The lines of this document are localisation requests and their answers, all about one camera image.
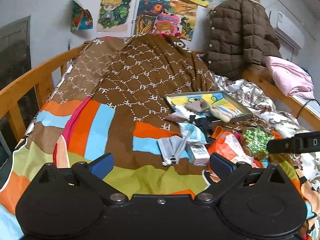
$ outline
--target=cardboard box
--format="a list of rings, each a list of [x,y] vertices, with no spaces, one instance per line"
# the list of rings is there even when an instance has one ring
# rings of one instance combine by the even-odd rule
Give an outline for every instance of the cardboard box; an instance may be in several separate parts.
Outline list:
[[[206,166],[209,162],[210,155],[204,145],[187,144],[186,151],[190,158],[190,162],[197,166]]]

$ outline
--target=bed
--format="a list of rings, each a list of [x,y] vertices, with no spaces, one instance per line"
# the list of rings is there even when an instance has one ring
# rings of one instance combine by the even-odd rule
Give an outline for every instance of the bed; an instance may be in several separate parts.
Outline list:
[[[61,80],[53,89],[51,73],[59,67]],[[22,236],[15,206],[46,162],[66,168],[111,152],[114,168],[104,181],[129,197],[203,191],[208,185],[204,168],[191,164],[188,157],[181,158],[179,165],[161,164],[156,140],[180,134],[176,124],[164,119],[170,113],[165,94],[223,90],[254,114],[226,129],[259,124],[282,138],[307,132],[293,117],[301,103],[285,97],[254,68],[243,78],[230,81],[216,76],[178,38],[151,34],[97,38],[28,71],[0,91],[0,117],[6,114],[19,141],[0,168],[0,231],[4,232],[0,239]],[[26,129],[17,101],[33,87],[40,111]],[[47,99],[48,89],[53,93]],[[292,115],[277,111],[275,99],[286,104]],[[303,109],[301,117],[315,130],[320,128],[319,117],[312,111]],[[310,206],[303,233],[312,233],[314,239],[319,235],[316,216],[320,213],[317,161],[316,153],[272,157]]]

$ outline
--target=brown puffer jacket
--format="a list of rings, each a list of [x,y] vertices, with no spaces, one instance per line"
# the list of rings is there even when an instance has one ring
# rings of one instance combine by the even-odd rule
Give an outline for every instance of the brown puffer jacket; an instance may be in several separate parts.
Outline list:
[[[209,12],[211,33],[204,60],[216,75],[239,79],[250,64],[265,56],[281,57],[280,44],[262,5],[227,0]]]

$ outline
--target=air conditioner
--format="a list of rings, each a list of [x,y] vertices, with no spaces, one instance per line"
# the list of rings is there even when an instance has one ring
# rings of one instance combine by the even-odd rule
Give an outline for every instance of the air conditioner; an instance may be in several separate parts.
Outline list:
[[[302,31],[282,12],[271,11],[270,23],[277,35],[294,49],[304,48]]]

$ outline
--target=wooden bed frame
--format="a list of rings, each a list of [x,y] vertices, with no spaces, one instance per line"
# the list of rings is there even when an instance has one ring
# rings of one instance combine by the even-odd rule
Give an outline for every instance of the wooden bed frame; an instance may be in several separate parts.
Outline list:
[[[18,100],[22,98],[30,89],[35,87],[39,109],[45,103],[47,90],[53,90],[52,72],[60,67],[61,75],[67,70],[67,62],[79,55],[90,41],[84,42],[83,45],[66,51],[42,65],[29,70],[4,89],[0,91],[0,118],[7,116],[10,127],[17,141],[19,141],[26,132],[21,112],[18,106]],[[291,109],[291,114],[297,115],[302,105],[293,97],[286,97],[276,86],[271,85],[268,81],[259,77],[252,70],[246,70],[243,78],[257,84],[272,100],[279,99]],[[315,130],[320,130],[320,118],[312,111],[304,108],[300,116],[306,120]]]

